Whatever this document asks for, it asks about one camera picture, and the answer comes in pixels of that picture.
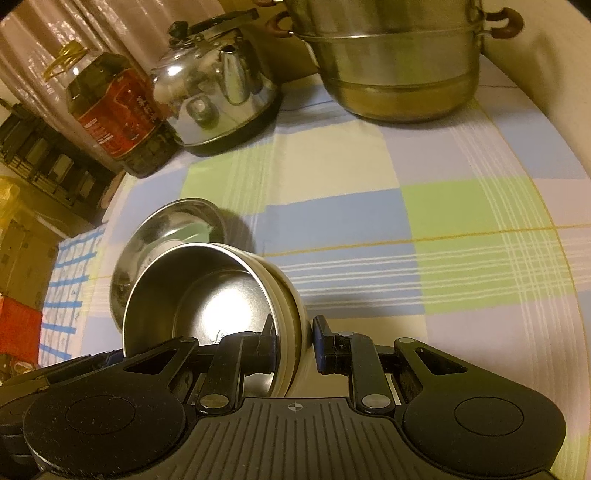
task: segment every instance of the stainless steel pot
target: stainless steel pot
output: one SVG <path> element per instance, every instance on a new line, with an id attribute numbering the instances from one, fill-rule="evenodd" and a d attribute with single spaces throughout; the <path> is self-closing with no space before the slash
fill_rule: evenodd
<path id="1" fill-rule="evenodd" d="M 267 30 L 307 42 L 328 92 L 352 113 L 381 121 L 426 121 L 464 104 L 478 86 L 482 36 L 511 38 L 523 28 L 514 10 L 487 14 L 480 2 L 466 0 L 290 0 L 286 6 Z M 293 31 L 280 28 L 290 15 Z M 485 31 L 484 20 L 509 22 Z"/>
<path id="2" fill-rule="evenodd" d="M 301 35 L 333 37 L 463 27 L 478 20 L 481 0 L 253 0 L 284 4 Z"/>
<path id="3" fill-rule="evenodd" d="M 134 285 L 125 309 L 125 355 L 136 355 L 177 336 L 200 345 L 230 333 L 260 332 L 273 315 L 278 369 L 250 375 L 247 396 L 285 396 L 302 350 L 297 302 L 254 258 L 223 245 L 184 244 L 156 258 Z"/>

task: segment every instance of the kettle lid knob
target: kettle lid knob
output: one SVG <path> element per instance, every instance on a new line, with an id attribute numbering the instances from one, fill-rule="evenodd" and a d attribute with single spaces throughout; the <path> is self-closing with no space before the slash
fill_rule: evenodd
<path id="1" fill-rule="evenodd" d="M 189 22 L 178 20 L 168 28 L 168 34 L 177 40 L 184 40 L 189 34 Z"/>

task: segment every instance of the cooking oil bottle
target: cooking oil bottle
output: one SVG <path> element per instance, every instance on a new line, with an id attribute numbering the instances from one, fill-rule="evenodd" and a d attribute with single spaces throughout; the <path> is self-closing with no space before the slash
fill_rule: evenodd
<path id="1" fill-rule="evenodd" d="M 71 41 L 44 78 L 48 81 L 57 75 L 67 85 L 70 114 L 134 177 L 157 171 L 179 149 L 146 80 L 123 55 L 89 51 Z"/>

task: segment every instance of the checkered tablecloth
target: checkered tablecloth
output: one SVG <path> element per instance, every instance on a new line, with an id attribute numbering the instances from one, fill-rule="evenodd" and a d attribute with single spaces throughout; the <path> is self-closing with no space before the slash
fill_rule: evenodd
<path id="1" fill-rule="evenodd" d="M 130 184 L 76 333 L 45 328 L 44 345 L 69 355 L 121 345 L 108 304 L 117 257 L 150 213 L 189 196 L 222 208 L 229 243 L 279 265 L 310 316 L 333 329 L 381 344 L 419 338 L 550 397 L 567 421 L 553 471 L 585 478 L 591 180 L 489 61 L 473 101 L 421 125 L 365 122 L 318 77 L 298 80 L 276 125 L 249 144 L 206 159 L 182 153 Z"/>
<path id="2" fill-rule="evenodd" d="M 52 365 L 80 351 L 84 328 L 85 289 L 92 286 L 90 272 L 100 241 L 101 226 L 59 245 L 45 303 L 39 343 L 39 363 Z"/>

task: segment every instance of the metal bowl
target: metal bowl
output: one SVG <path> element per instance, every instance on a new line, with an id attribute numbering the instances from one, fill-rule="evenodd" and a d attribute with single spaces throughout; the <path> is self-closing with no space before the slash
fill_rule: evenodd
<path id="1" fill-rule="evenodd" d="M 301 357 L 307 348 L 312 344 L 311 324 L 307 320 L 306 307 L 304 306 L 300 294 L 294 287 L 293 283 L 291 283 L 289 278 L 287 278 L 287 276 L 279 269 L 279 267 L 269 262 L 266 258 L 259 257 L 258 255 L 250 252 L 243 252 L 235 247 L 231 247 L 230 245 L 224 245 L 224 248 L 231 250 L 250 265 L 259 264 L 273 277 L 271 284 L 279 288 L 279 290 L 276 290 L 278 296 L 280 295 L 286 299 L 288 308 L 290 310 L 289 316 L 294 321 L 293 335 L 295 338 L 295 346 L 297 351 L 295 370 L 297 370 L 297 366 L 301 360 Z"/>
<path id="2" fill-rule="evenodd" d="M 125 310 L 125 355 L 135 355 L 177 336 L 200 345 L 230 333 L 260 332 L 271 313 L 278 333 L 278 371 L 250 375 L 245 395 L 284 396 L 294 375 L 294 319 L 285 298 L 276 295 L 270 275 L 223 245 L 190 243 L 160 255 L 140 275 Z"/>
<path id="3" fill-rule="evenodd" d="M 150 215 L 127 243 L 113 271 L 109 302 L 121 330 L 131 289 L 147 265 L 166 250 L 191 241 L 191 226 L 209 225 L 209 241 L 225 243 L 226 226 L 218 208 L 204 199 L 176 200 Z"/>

